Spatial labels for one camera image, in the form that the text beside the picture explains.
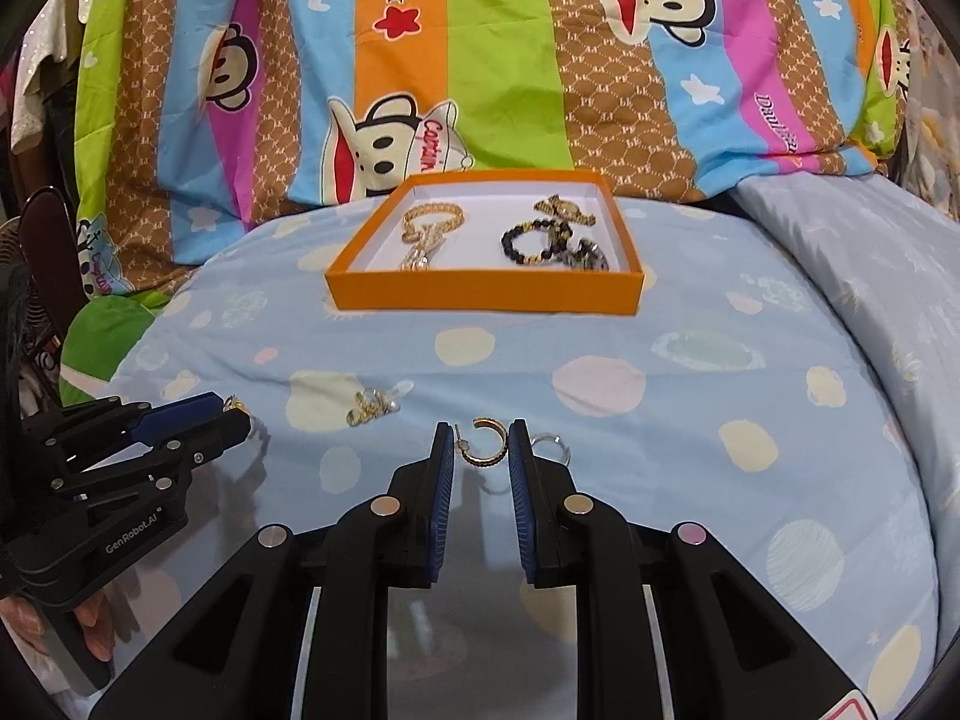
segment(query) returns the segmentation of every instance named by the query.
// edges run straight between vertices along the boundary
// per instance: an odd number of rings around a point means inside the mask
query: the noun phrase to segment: silver ring
[[[563,450],[563,456],[559,460],[555,460],[554,463],[563,463],[566,467],[570,467],[570,447],[563,443],[560,436],[556,433],[537,433],[530,440],[530,448],[533,449],[540,442],[551,442],[560,447]]]

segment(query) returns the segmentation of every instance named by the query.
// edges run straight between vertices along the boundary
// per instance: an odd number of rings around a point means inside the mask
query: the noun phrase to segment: hoop earring
[[[460,454],[464,456],[464,460],[471,466],[477,467],[477,469],[488,469],[491,466],[495,466],[504,458],[504,455],[507,454],[507,429],[495,419],[491,419],[488,416],[479,416],[477,419],[474,419],[473,427],[490,428],[496,431],[496,434],[500,437],[500,450],[496,455],[491,455],[488,458],[474,457],[470,454],[470,442],[460,437],[460,425],[455,424],[453,426],[453,432],[457,435],[457,449],[459,449]]]

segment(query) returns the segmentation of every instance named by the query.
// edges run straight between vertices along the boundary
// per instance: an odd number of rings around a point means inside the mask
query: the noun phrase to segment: ring
[[[533,449],[540,442],[551,442],[560,447],[563,450],[563,456],[559,460],[555,460],[554,463],[563,463],[566,467],[570,467],[570,447],[563,443],[560,436],[555,433],[537,433],[530,440],[530,448]]]
[[[488,469],[491,466],[495,466],[503,459],[504,455],[507,454],[507,429],[495,419],[491,419],[488,416],[479,416],[477,419],[474,419],[473,427],[486,427],[490,428],[491,430],[496,430],[497,435],[500,437],[500,450],[496,453],[496,455],[491,455],[488,458],[474,457],[472,454],[470,454],[470,442],[460,437],[460,425],[455,424],[453,426],[453,431],[457,434],[457,449],[459,449],[460,454],[464,456],[464,460],[466,460],[471,466],[476,466],[477,469]]]

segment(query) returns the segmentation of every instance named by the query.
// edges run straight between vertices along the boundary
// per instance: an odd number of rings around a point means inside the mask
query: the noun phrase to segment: human hand
[[[91,595],[75,608],[74,614],[90,654],[98,661],[109,661],[113,653],[113,615],[104,591]],[[0,599],[0,617],[32,648],[49,655],[40,638],[45,633],[45,625],[30,601],[18,595]]]

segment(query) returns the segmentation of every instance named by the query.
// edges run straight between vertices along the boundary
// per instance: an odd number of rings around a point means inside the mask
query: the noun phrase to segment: jewelry tray
[[[522,221],[547,218],[534,204],[558,194],[596,224],[573,223],[579,238],[597,242],[608,271],[578,271],[558,263],[519,266],[503,253],[503,234]],[[400,271],[410,245],[400,240],[402,215],[422,203],[454,203],[464,224],[445,235],[424,271]],[[545,247],[532,232],[515,245]],[[371,214],[326,271],[342,311],[377,309],[621,314],[637,312],[643,271],[610,187],[586,170],[471,170],[414,175]]]

